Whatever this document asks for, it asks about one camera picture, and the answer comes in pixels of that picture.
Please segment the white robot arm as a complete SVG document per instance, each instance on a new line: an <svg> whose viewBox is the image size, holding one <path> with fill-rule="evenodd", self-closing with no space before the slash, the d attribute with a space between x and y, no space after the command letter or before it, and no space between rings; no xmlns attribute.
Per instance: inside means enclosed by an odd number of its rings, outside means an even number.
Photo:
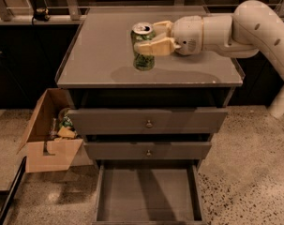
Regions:
<svg viewBox="0 0 284 225"><path fill-rule="evenodd" d="M284 22L261 1L245 1L231 15L186 16L148 26L155 36L135 43L136 53L165 56L211 51L230 58L262 53L284 81ZM268 112L275 118L284 114L284 85Z"/></svg>

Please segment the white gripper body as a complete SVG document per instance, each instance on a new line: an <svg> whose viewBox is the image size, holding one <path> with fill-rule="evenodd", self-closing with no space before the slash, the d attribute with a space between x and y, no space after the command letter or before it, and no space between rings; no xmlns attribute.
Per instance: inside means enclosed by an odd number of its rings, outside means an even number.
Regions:
<svg viewBox="0 0 284 225"><path fill-rule="evenodd" d="M173 24L172 36L176 52L182 55L198 54L202 50L203 19L200 16L180 18Z"/></svg>

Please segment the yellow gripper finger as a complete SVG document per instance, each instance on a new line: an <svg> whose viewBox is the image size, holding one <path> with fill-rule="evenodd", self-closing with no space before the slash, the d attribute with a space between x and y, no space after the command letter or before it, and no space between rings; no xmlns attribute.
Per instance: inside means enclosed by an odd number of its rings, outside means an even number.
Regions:
<svg viewBox="0 0 284 225"><path fill-rule="evenodd" d="M137 42L134 51L142 55L165 56L174 53L181 46L172 37L164 37L158 40L146 40Z"/></svg>
<svg viewBox="0 0 284 225"><path fill-rule="evenodd" d="M173 27L173 22L171 21L162 21L162 22L155 22L153 24L153 28L157 36L165 34L167 37L171 35Z"/></svg>

